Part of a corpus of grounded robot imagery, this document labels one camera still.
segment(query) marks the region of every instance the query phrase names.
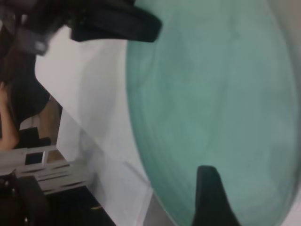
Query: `chair backrest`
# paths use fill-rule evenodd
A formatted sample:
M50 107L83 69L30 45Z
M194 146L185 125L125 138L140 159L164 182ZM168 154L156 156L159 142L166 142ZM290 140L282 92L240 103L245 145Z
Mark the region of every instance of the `chair backrest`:
M0 174L6 175L15 170L17 178L35 176L44 194L86 186L91 175L84 164L66 160L47 163L49 152L56 150L55 146L47 146L0 153ZM31 164L28 159L34 155L40 156L40 161Z

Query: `teal surface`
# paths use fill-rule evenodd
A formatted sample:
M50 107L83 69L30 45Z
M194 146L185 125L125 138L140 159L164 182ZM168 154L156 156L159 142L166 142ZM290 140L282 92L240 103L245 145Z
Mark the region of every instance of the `teal surface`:
M129 42L137 147L171 218L190 226L196 172L213 165L242 226L280 225L295 191L298 100L285 40L264 0L137 0L163 22Z

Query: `person's arm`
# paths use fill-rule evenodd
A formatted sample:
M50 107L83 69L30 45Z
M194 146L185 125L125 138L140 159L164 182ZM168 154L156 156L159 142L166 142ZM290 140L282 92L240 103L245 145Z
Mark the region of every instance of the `person's arm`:
M3 82L0 84L0 115L2 124L0 151L11 150L19 143L19 134L9 112L8 94Z

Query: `white surface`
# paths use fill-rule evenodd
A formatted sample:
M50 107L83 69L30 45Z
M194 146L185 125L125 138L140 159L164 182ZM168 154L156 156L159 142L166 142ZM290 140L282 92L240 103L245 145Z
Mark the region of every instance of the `white surface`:
M90 191L118 226L142 226L151 201L149 181L103 152L63 110L57 148L69 161L85 159L94 175Z
M145 179L127 107L124 40L69 39L64 27L38 57L39 82L109 156L131 164Z
M87 161L90 190L118 226L142 226L152 188L127 108L127 42L77 43L69 32L61 29L36 62L37 79L64 109L57 148L67 161Z

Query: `teal round table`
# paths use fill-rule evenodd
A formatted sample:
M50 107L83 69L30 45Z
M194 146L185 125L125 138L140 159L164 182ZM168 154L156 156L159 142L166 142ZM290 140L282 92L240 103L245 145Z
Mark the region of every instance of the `teal round table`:
M137 0L163 22L129 42L127 95L140 157L179 226L200 165L219 171L242 226L281 225L298 183L299 100L285 39L264 0Z

